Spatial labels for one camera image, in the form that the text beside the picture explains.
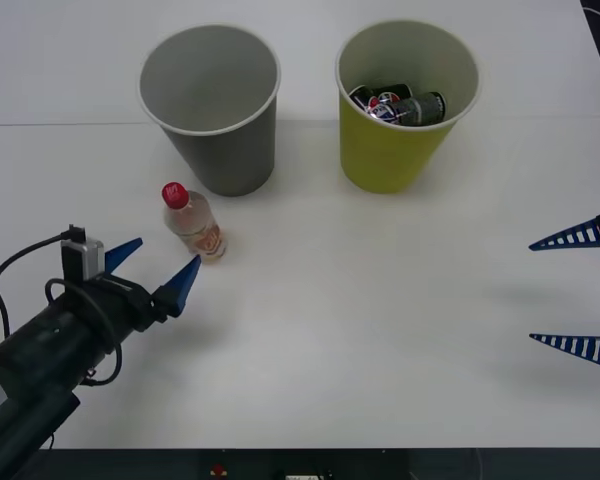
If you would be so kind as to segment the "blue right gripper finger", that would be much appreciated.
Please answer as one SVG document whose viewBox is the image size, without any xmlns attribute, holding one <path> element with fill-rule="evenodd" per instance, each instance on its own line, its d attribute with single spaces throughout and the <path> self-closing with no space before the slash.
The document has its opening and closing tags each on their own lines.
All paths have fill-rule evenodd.
<svg viewBox="0 0 600 480">
<path fill-rule="evenodd" d="M 600 366 L 599 336 L 562 336 L 531 333 L 529 337 L 555 350 Z"/>
<path fill-rule="evenodd" d="M 531 251 L 600 248 L 600 214 L 529 245 Z"/>
</svg>

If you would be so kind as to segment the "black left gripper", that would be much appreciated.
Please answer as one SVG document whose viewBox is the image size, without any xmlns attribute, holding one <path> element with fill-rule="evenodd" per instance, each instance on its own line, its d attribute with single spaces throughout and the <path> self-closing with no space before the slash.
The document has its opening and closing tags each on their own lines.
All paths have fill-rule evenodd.
<svg viewBox="0 0 600 480">
<path fill-rule="evenodd" d="M 138 237 L 106 251 L 104 272 L 107 274 L 82 284 L 106 314 L 115 334 L 144 332 L 156 322 L 178 318 L 201 266 L 201 257 L 196 255 L 152 294 L 135 282 L 110 275 L 142 245 L 143 240 Z"/>
</svg>

